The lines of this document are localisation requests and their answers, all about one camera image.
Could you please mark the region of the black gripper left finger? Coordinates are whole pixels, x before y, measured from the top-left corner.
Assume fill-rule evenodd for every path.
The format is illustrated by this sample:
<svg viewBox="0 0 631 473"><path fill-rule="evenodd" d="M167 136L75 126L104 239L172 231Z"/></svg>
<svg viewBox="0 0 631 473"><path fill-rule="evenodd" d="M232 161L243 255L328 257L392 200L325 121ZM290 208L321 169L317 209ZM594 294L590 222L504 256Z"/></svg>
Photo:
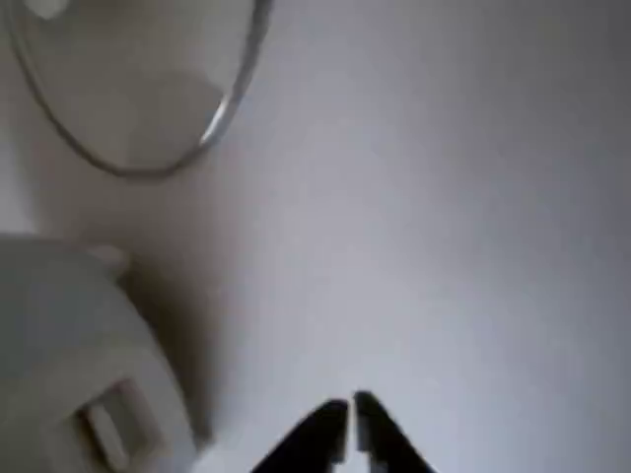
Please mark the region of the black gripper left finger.
<svg viewBox="0 0 631 473"><path fill-rule="evenodd" d="M283 437L253 471L332 472L344 459L348 417L347 400L326 400Z"/></svg>

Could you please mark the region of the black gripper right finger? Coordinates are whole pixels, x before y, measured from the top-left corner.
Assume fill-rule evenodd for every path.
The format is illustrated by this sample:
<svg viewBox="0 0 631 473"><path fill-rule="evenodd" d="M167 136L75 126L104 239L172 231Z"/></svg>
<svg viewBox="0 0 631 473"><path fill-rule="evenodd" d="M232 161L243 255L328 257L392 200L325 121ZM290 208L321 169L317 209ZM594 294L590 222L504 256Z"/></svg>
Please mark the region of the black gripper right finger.
<svg viewBox="0 0 631 473"><path fill-rule="evenodd" d="M357 391L353 399L358 450L368 455L371 472L435 472L375 394Z"/></svg>

